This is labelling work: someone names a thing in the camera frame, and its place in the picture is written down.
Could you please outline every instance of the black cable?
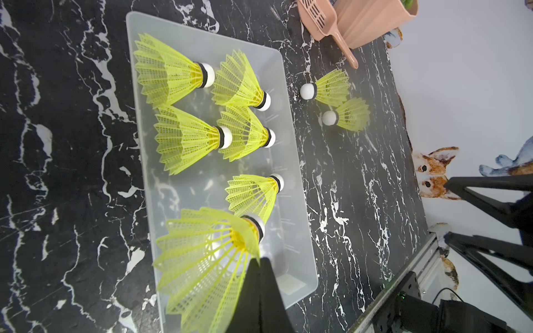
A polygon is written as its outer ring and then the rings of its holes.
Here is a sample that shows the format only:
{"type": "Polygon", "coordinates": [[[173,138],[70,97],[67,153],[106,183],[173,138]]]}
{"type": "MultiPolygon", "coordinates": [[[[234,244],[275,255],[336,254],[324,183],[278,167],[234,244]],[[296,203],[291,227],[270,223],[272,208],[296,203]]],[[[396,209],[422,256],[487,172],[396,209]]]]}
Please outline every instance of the black cable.
{"type": "Polygon", "coordinates": [[[435,301],[437,300],[437,297],[439,297],[440,293],[443,292],[443,291],[445,291],[446,289],[448,289],[449,291],[451,291],[452,293],[454,293],[455,296],[457,296],[457,297],[461,300],[461,302],[464,303],[463,299],[462,299],[462,298],[461,298],[461,297],[460,297],[455,291],[453,291],[452,289],[450,289],[450,288],[448,288],[448,287],[444,287],[444,288],[442,288],[442,289],[439,290],[439,292],[437,293],[437,295],[435,296],[435,298],[433,299],[433,302],[431,302],[431,304],[435,303],[435,301]]]}

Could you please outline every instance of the white cork tip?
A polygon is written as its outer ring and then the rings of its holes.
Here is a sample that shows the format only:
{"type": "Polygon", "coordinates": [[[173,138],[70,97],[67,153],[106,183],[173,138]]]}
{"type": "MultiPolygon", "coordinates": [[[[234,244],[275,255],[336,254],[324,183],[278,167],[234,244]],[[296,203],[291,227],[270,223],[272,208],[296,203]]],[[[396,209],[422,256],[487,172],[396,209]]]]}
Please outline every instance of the white cork tip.
{"type": "Polygon", "coordinates": [[[202,65],[204,65],[205,71],[207,72],[207,81],[204,88],[211,87],[213,82],[215,82],[215,70],[208,63],[202,62],[202,65]]]}
{"type": "Polygon", "coordinates": [[[335,111],[326,111],[322,115],[322,123],[326,126],[335,125],[337,122],[337,113],[335,111]]]}
{"type": "Polygon", "coordinates": [[[266,94],[265,105],[263,105],[262,108],[258,109],[259,111],[268,110],[268,108],[270,107],[270,103],[272,102],[272,100],[270,99],[270,95],[267,92],[265,92],[265,94],[266,94]]]}
{"type": "Polygon", "coordinates": [[[246,218],[246,216],[253,218],[257,222],[257,224],[251,222],[253,225],[255,225],[256,228],[257,228],[257,225],[259,225],[259,228],[261,228],[261,233],[263,234],[263,237],[260,237],[259,239],[259,243],[261,243],[261,241],[265,238],[265,223],[258,215],[255,215],[253,213],[246,213],[242,216],[242,218],[249,220],[248,218],[246,218]]]}
{"type": "Polygon", "coordinates": [[[285,181],[283,180],[283,177],[279,174],[271,174],[269,177],[276,177],[279,180],[279,192],[283,190],[283,187],[285,187],[285,181]]]}
{"type": "Polygon", "coordinates": [[[265,148],[270,148],[274,145],[274,143],[276,142],[276,134],[274,133],[273,130],[267,128],[269,133],[270,133],[270,142],[265,146],[265,148]]]}
{"type": "Polygon", "coordinates": [[[306,83],[300,88],[300,96],[305,100],[310,100],[314,96],[314,84],[306,83]]]}
{"type": "Polygon", "coordinates": [[[220,128],[222,129],[222,132],[224,132],[224,144],[221,147],[221,149],[224,149],[231,145],[231,141],[233,141],[233,135],[231,135],[229,128],[225,126],[220,126],[220,128]]]}

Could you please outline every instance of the shuttlecock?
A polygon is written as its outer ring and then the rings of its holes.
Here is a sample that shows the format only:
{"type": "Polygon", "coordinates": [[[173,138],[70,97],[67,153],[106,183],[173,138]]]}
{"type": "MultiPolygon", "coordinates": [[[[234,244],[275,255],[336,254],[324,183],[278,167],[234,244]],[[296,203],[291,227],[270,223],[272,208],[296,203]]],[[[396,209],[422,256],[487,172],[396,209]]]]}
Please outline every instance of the shuttlecock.
{"type": "Polygon", "coordinates": [[[216,71],[213,101],[218,105],[251,106],[265,111],[270,106],[270,95],[259,87],[254,70],[246,55],[233,50],[226,55],[216,71]]]}
{"type": "Polygon", "coordinates": [[[272,174],[268,177],[255,175],[234,176],[226,188],[230,211],[241,216],[253,213],[267,221],[272,213],[276,195],[283,189],[283,177],[272,174]]]}
{"type": "Polygon", "coordinates": [[[170,105],[160,107],[156,117],[159,161],[171,175],[182,172],[214,149],[229,147],[232,140],[227,127],[210,126],[170,105]]]}
{"type": "Polygon", "coordinates": [[[230,161],[244,157],[257,148],[272,147],[276,141],[274,131],[263,127],[248,107],[227,106],[226,111],[221,112],[221,119],[216,123],[231,131],[233,138],[231,144],[220,150],[224,158],[229,158],[230,161]]]}
{"type": "Polygon", "coordinates": [[[337,125],[349,131],[358,132],[365,128],[370,120],[367,103],[361,98],[352,98],[335,111],[326,111],[322,123],[327,126],[337,125]]]}
{"type": "Polygon", "coordinates": [[[213,84],[215,71],[206,63],[192,62],[186,56],[153,38],[139,35],[135,69],[139,72],[137,81],[143,85],[141,93],[153,108],[171,105],[182,99],[195,88],[213,84]]]}
{"type": "Polygon", "coordinates": [[[163,275],[157,290],[170,296],[166,313],[181,314],[181,332],[225,332],[237,305],[246,269],[259,260],[264,224],[211,208],[182,209],[157,239],[163,253],[153,265],[163,275]]]}
{"type": "Polygon", "coordinates": [[[316,99],[324,104],[339,107],[346,101],[349,88],[346,71],[334,69],[315,83],[304,84],[300,89],[300,96],[305,100],[316,99]]]}

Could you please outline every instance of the pink flower pot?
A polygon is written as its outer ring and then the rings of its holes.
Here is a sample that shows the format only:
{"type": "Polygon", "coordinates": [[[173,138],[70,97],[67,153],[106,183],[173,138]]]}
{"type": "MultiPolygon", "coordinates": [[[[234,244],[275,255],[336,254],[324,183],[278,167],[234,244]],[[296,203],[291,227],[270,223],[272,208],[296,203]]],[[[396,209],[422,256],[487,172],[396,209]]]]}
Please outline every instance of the pink flower pot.
{"type": "Polygon", "coordinates": [[[337,26],[350,48],[357,48],[411,20],[418,0],[405,9],[400,0],[338,0],[337,26]]]}

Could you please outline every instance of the translucent plastic container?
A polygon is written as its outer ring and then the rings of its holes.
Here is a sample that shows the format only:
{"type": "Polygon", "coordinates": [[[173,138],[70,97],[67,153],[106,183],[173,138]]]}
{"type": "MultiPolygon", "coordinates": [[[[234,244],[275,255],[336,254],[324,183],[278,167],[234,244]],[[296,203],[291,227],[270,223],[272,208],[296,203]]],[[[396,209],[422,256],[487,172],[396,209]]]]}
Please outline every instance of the translucent plastic container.
{"type": "MultiPolygon", "coordinates": [[[[261,255],[268,257],[277,279],[285,307],[290,307],[312,293],[318,285],[317,268],[309,230],[307,207],[303,191],[300,161],[296,149],[293,119],[285,81],[283,59],[279,51],[241,40],[219,36],[178,23],[131,12],[126,16],[128,42],[133,76],[135,112],[139,129],[144,191],[152,240],[152,254],[161,251],[155,239],[167,233],[165,220],[180,216],[182,208],[198,209],[202,206],[228,210],[224,190],[233,176],[255,174],[268,176],[280,174],[285,180],[278,194],[272,215],[266,223],[261,255]],[[141,95],[141,85],[136,82],[136,62],[133,52],[139,34],[148,33],[180,51],[192,61],[209,63],[215,70],[226,54],[242,50],[248,57],[261,87],[272,97],[270,108],[252,111],[263,126],[276,133],[271,148],[259,148],[250,155],[233,162],[222,159],[222,154],[212,151],[208,156],[178,175],[169,176],[159,162],[156,152],[157,134],[155,111],[141,95]]],[[[211,100],[211,89],[196,89],[174,104],[211,125],[216,125],[222,107],[211,100]]],[[[155,270],[156,283],[161,274],[155,270]]],[[[166,315],[168,297],[158,294],[159,315],[163,332],[179,331],[179,316],[166,315]]]]}

